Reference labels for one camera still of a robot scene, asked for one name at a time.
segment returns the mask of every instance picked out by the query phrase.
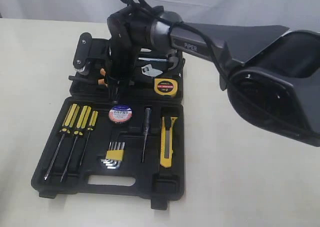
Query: black cable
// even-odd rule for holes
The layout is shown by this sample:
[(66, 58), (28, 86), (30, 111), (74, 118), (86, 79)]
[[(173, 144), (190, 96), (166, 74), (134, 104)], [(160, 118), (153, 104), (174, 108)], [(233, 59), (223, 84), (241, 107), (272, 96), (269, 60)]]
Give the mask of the black cable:
[(308, 135), (310, 137), (314, 137), (314, 138), (317, 138), (317, 139), (320, 139), (320, 134), (319, 133), (316, 133), (314, 131), (311, 131), (311, 130), (306, 130), (306, 129), (303, 129), (303, 128), (300, 128), (300, 127), (297, 127), (295, 125), (292, 125), (290, 123), (287, 123), (285, 121), (283, 121), (282, 119), (272, 115), (271, 113), (267, 112), (265, 109), (261, 108), (260, 106), (258, 106), (257, 104), (255, 104), (254, 102), (252, 102), (245, 94), (243, 94), (241, 92), (241, 90), (239, 90), (236, 85), (234, 83), (232, 83), (228, 76), (226, 75), (226, 73), (223, 71), (220, 63), (218, 62), (215, 54), (214, 54), (214, 50), (212, 48), (212, 46), (215, 46), (215, 44), (212, 42), (212, 40), (206, 36), (205, 34), (203, 34), (201, 31), (199, 31), (198, 29), (196, 28), (193, 28), (187, 24), (185, 24), (184, 22), (171, 22), (167, 19), (163, 19), (155, 14), (152, 13), (152, 11), (150, 11), (150, 5), (147, 4), (147, 2), (145, 0), (138, 0), (139, 3), (136, 3), (134, 0), (121, 0), (123, 3), (127, 4), (127, 5), (130, 5), (132, 6), (133, 8), (143, 12), (144, 14), (166, 24), (166, 25), (169, 25), (170, 26), (170, 30), (172, 30), (174, 27), (180, 27), (186, 31), (190, 31), (198, 36), (200, 36), (205, 44), (206, 44), (206, 47), (208, 48), (209, 50), (209, 54), (210, 54), (210, 57), (211, 57), (211, 61), (214, 63), (218, 73), (220, 74), (220, 76), (222, 77), (222, 79), (226, 82), (226, 85), (227, 85), (227, 88), (228, 89), (231, 89), (232, 91), (235, 91), (236, 95), (238, 97), (240, 97), (240, 99), (242, 101), (245, 101), (247, 103), (249, 103), (254, 109), (260, 111), (261, 113), (263, 113), (264, 115), (268, 116), (270, 119), (272, 119), (274, 122), (278, 123), (279, 125), (281, 126), (284, 126), (284, 127), (287, 127), (288, 129), (290, 130), (294, 130), (296, 132), (299, 132), (300, 134), (304, 134), (304, 135)]

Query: black plastic case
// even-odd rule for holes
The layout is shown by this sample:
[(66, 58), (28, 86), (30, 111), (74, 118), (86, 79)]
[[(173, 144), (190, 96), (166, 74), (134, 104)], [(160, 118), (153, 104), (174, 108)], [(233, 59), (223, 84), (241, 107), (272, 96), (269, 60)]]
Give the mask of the black plastic case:
[[(57, 194), (96, 193), (139, 196), (151, 200), (151, 208), (166, 210), (168, 201), (179, 200), (185, 189), (185, 145), (184, 145), (184, 112), (181, 105), (183, 98), (183, 66), (185, 60), (179, 53), (178, 66), (157, 78), (174, 79), (178, 82), (178, 92), (174, 98), (161, 96), (153, 90), (153, 79), (141, 73), (140, 66), (148, 61), (138, 61), (134, 80), (145, 85), (131, 86), (118, 104), (129, 105), (132, 118), (128, 123), (117, 125), (109, 120), (109, 110), (114, 106), (108, 99), (105, 86), (89, 85), (73, 81), (68, 97), (55, 121), (51, 134), (44, 147), (38, 165), (33, 174), (31, 185), (39, 191), (39, 196), (54, 199)], [(91, 69), (88, 79), (100, 78), (98, 69)], [(74, 148), (68, 173), (60, 182), (62, 172), (69, 157), (74, 137), (67, 135), (60, 147), (51, 175), (44, 180), (44, 175), (56, 151), (61, 138), (60, 129), (71, 104), (89, 105), (91, 111), (98, 111), (97, 123), (91, 132), (82, 165), (80, 158), (88, 133), (80, 137)], [(143, 122), (145, 108), (151, 108), (150, 131), (147, 139), (145, 161), (141, 163), (143, 151)], [(173, 127), (173, 154), (171, 168), (160, 166), (161, 149), (161, 116), (178, 117)], [(125, 142), (123, 161), (119, 169), (107, 169), (102, 165), (110, 141)], [(89, 176), (122, 176), (133, 177), (132, 186), (88, 184)]]

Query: tool kit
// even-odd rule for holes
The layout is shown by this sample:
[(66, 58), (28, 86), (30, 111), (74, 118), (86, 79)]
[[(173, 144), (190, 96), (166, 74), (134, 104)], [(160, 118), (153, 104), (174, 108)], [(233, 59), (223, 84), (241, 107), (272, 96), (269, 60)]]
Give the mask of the tool kit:
[[(180, 51), (140, 51), (128, 89), (114, 101), (104, 78), (107, 39), (83, 33), (74, 57), (84, 63), (44, 147), (31, 185), (43, 198), (97, 193), (139, 196), (167, 209), (185, 188), (183, 66)], [(90, 176), (133, 177), (131, 186), (90, 184)]]

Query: white backdrop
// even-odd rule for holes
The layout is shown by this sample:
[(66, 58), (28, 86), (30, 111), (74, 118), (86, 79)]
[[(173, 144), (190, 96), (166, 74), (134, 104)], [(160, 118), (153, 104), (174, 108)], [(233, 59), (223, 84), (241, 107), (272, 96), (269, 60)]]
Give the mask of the white backdrop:
[[(186, 22), (273, 25), (320, 31), (319, 0), (147, 0)], [(4, 18), (104, 23), (124, 7), (119, 0), (0, 0)]]

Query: white table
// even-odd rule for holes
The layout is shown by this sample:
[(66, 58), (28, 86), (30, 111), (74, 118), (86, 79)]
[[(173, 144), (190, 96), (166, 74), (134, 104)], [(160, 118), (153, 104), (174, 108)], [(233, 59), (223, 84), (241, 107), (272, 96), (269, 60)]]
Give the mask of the white table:
[(1, 227), (320, 225), (320, 149), (241, 119), (213, 64), (187, 54), (181, 200), (156, 211), (133, 196), (38, 197), (31, 178), (69, 96), (83, 32), (109, 37), (103, 23), (0, 19)]

